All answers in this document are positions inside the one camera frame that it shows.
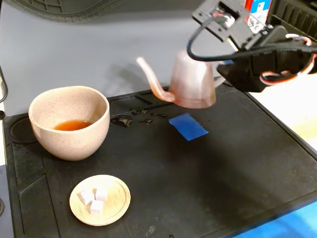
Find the sugar cube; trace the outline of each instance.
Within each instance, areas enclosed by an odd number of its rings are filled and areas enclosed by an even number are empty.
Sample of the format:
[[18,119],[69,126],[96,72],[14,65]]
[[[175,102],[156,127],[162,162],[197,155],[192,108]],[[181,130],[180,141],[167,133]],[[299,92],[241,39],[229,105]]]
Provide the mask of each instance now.
[[91,215],[101,215],[104,209],[104,202],[94,200],[90,206]]
[[87,206],[95,200],[94,193],[92,191],[84,190],[79,194],[80,200]]
[[105,201],[107,199],[108,196],[108,191],[106,188],[97,188],[96,191],[96,200],[98,201]]

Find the rubber mat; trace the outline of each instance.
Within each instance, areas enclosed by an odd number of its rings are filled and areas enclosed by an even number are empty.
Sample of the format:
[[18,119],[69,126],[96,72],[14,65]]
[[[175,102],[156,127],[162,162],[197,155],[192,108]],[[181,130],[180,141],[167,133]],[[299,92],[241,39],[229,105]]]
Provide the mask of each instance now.
[[17,9],[56,23],[83,23],[94,20],[128,0],[6,0]]
[[[316,201],[311,148],[246,94],[225,85],[216,92],[217,103],[203,110],[151,92],[109,98],[112,118],[133,122],[111,123],[99,150],[76,162],[44,150],[27,114],[5,118],[15,237],[233,237]],[[187,141],[169,123],[186,113],[208,134]],[[123,180],[131,203],[115,223],[93,227],[72,214],[69,197],[79,182],[102,174]]]

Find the blue square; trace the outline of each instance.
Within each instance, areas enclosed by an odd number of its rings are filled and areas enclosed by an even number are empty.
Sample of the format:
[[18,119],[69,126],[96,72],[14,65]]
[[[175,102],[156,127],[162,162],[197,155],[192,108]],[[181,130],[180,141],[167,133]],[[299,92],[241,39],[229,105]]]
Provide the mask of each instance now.
[[182,114],[168,120],[186,140],[190,141],[202,135],[206,135],[206,131],[189,113]]

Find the ceramic bowl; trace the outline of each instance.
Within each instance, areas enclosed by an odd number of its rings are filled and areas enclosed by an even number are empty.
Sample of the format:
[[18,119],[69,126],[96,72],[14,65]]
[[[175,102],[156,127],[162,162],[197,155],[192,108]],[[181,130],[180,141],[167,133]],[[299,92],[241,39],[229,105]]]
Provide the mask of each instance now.
[[[47,151],[63,160],[83,160],[97,151],[107,135],[109,102],[93,88],[56,88],[33,100],[29,118],[37,140]],[[83,120],[92,124],[73,131],[54,129],[70,120]]]

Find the wooden plate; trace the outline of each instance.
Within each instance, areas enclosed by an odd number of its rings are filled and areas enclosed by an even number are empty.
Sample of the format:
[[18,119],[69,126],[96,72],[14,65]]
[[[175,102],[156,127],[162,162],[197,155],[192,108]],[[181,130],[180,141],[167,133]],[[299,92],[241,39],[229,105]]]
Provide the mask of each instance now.
[[[104,202],[103,214],[90,215],[91,204],[85,206],[79,198],[79,193],[91,190],[94,194],[98,187],[108,190]],[[105,226],[120,219],[128,210],[131,195],[127,185],[120,179],[110,175],[96,175],[81,181],[72,191],[69,199],[70,209],[81,222],[91,226]]]

